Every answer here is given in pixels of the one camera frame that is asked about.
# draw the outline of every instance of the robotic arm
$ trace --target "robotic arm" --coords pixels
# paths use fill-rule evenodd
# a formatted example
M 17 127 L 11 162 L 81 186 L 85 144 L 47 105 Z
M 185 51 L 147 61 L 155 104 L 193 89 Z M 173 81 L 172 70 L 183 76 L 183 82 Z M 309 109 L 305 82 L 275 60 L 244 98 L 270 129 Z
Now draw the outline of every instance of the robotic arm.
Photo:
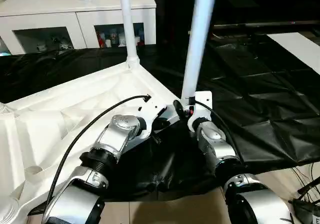
M 212 121 L 209 108 L 212 107 L 210 91 L 195 93 L 194 103 L 190 103 L 192 111 L 188 127 L 197 137 L 199 149 L 205 156 L 208 169 L 216 177 L 223 188 L 229 216 L 232 224 L 285 224 L 293 223 L 292 215 L 283 202 L 272 190 L 262 184 L 258 178 L 248 173 L 247 168 L 236 155 L 225 133 Z M 182 114 L 182 105 L 175 103 Z
M 42 223 L 89 224 L 98 223 L 105 206 L 102 199 L 115 166 L 127 145 L 147 139 L 154 120 L 166 106 L 150 99 L 136 115 L 115 115 L 89 152 L 80 156 L 77 166 L 65 185 L 51 200 Z

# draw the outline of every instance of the glass cabinet door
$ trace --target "glass cabinet door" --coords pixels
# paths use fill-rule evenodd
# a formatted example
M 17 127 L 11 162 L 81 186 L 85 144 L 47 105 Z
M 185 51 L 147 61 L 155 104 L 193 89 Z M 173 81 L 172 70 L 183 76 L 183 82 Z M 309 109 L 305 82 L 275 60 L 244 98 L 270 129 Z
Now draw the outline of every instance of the glass cabinet door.
M 137 46 L 145 44 L 145 31 L 143 23 L 133 24 L 135 43 Z M 96 25 L 94 26 L 96 41 L 100 48 L 116 48 L 126 46 L 124 25 Z
M 66 27 L 14 30 L 26 54 L 73 49 Z

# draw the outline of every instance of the black plastic sheet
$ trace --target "black plastic sheet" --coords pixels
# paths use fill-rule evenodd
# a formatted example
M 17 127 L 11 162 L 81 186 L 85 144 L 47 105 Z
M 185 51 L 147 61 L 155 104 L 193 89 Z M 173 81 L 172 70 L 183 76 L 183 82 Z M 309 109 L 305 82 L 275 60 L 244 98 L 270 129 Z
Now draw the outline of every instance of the black plastic sheet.
M 147 46 L 141 64 L 180 96 L 186 49 Z M 121 63 L 126 50 L 87 49 L 0 58 L 1 102 Z M 208 44 L 198 90 L 210 90 L 213 107 L 229 125 L 248 172 L 320 160 L 320 76 L 267 36 Z M 169 200 L 216 187 L 203 155 L 178 122 L 124 154 L 106 193 L 108 200 Z

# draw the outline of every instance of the floor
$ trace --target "floor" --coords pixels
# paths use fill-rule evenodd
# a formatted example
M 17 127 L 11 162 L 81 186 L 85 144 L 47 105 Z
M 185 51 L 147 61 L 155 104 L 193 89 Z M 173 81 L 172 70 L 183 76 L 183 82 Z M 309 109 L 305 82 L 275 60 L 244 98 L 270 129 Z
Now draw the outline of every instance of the floor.
M 298 167 L 304 184 L 310 179 L 310 165 Z M 313 168 L 314 178 L 320 175 L 320 162 Z M 277 193 L 286 203 L 298 197 L 301 181 L 292 169 L 278 170 L 258 175 L 259 179 Z M 311 198 L 320 198 L 315 191 Z M 100 223 L 106 224 L 230 224 L 224 197 L 219 188 L 198 196 L 188 196 L 166 202 L 122 202 L 107 203 Z M 28 224 L 39 224 L 41 216 L 29 218 Z

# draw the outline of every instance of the cable connector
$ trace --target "cable connector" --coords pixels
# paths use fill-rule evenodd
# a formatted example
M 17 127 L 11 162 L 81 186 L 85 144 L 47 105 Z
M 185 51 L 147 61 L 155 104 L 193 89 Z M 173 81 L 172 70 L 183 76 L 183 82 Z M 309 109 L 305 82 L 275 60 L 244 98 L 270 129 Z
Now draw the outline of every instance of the cable connector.
M 149 101 L 149 99 L 151 99 L 151 96 L 147 94 L 147 95 L 146 95 L 146 97 L 144 97 L 144 99 L 143 99 L 143 100 L 144 100 L 145 102 L 148 102 L 148 101 Z

